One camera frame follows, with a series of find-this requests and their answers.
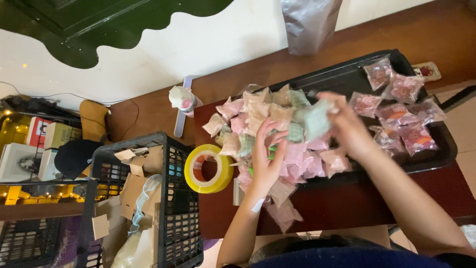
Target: wooden table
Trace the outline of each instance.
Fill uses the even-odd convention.
[[[246,85],[276,84],[375,51],[397,48],[411,64],[434,61],[443,78],[425,85],[437,90],[476,80],[476,12],[467,0],[437,0],[338,31],[315,55],[299,57],[283,49],[252,61],[194,79],[194,94],[204,104],[237,95]],[[169,89],[157,90],[111,106],[108,133],[114,142],[155,131],[173,137],[177,110]],[[185,120],[177,139],[195,143],[194,120]]]
[[[195,110],[195,142],[215,144],[201,127],[225,100]],[[234,177],[238,175],[235,168]],[[476,200],[456,162],[449,167],[410,175],[453,218],[471,222],[476,215]],[[232,205],[233,183],[215,194],[200,194],[199,229],[204,238],[223,238],[238,207]],[[370,181],[343,186],[298,189],[291,201],[304,218],[289,233],[392,224],[395,220]],[[279,234],[279,227],[266,211],[261,211],[258,235]]]

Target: black cap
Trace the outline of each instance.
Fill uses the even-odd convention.
[[[94,151],[103,145],[83,139],[67,142],[58,148],[55,157],[56,169],[66,178],[75,180],[91,164]]]

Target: black plastic crate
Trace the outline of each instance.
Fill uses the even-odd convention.
[[[0,236],[0,267],[39,267],[53,262],[60,218],[5,222]]]
[[[193,268],[203,262],[203,245],[198,231],[198,193],[190,189],[183,174],[185,161],[192,151],[190,147],[156,132],[136,139],[127,140],[98,148],[91,163],[91,177],[98,180],[88,182],[84,213],[78,242],[78,257],[75,267],[99,268],[102,265],[101,249],[88,249],[88,237],[92,233],[94,197],[96,186],[102,200],[116,196],[122,190],[128,165],[122,164],[114,154],[126,149],[164,145],[162,169],[162,200],[159,219],[159,268]]]
[[[374,52],[349,60],[347,62],[342,62],[293,79],[279,82],[269,86],[269,89],[272,92],[275,92],[284,85],[289,84],[291,88],[295,90],[302,89],[306,94],[309,93],[310,90],[315,92],[333,91],[338,94],[345,95],[347,101],[350,100],[354,91],[381,95],[383,88],[377,91],[372,91],[372,88],[368,83],[367,75],[362,66],[370,65],[385,57],[386,55],[390,55],[390,62],[397,73],[404,75],[415,75],[413,67],[408,62],[407,58],[402,53],[400,53],[398,49],[393,49]],[[421,101],[427,96],[428,94],[425,90],[425,87],[423,87],[420,90],[418,101]],[[308,99],[311,103],[316,102],[315,98],[308,97]],[[377,118],[360,118],[362,118],[367,126],[380,125]],[[407,173],[422,172],[441,168],[452,164],[456,159],[458,148],[445,123],[435,122],[427,125],[427,127],[436,144],[439,146],[439,150],[424,150],[415,154],[413,157],[404,154],[394,157],[397,163],[399,163]],[[355,162],[352,164],[354,168],[353,172],[336,174],[331,180],[321,177],[308,179],[308,183],[302,185],[302,188],[316,186],[338,186],[348,183],[367,181],[368,175],[364,169]]]

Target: yellow tape roll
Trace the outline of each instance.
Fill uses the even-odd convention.
[[[195,148],[185,162],[185,179],[195,192],[211,194],[219,192],[230,183],[233,176],[233,163],[231,157],[219,155],[221,149],[212,144],[204,144]],[[202,165],[210,156],[217,162],[217,173],[206,181],[202,175]]]

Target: hand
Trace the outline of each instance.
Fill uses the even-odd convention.
[[[317,97],[334,103],[338,109],[337,113],[328,113],[327,116],[333,124],[332,135],[350,157],[360,162],[365,160],[369,154],[380,151],[362,120],[341,95],[332,92],[320,92]]]
[[[273,184],[279,178],[279,170],[283,165],[284,155],[288,149],[288,141],[284,137],[288,131],[276,132],[267,137],[267,134],[280,126],[280,122],[271,122],[268,117],[259,127],[256,134],[256,142],[251,152],[253,160],[253,181],[251,187],[267,194]],[[278,144],[274,160],[268,159],[268,148],[272,144]]]

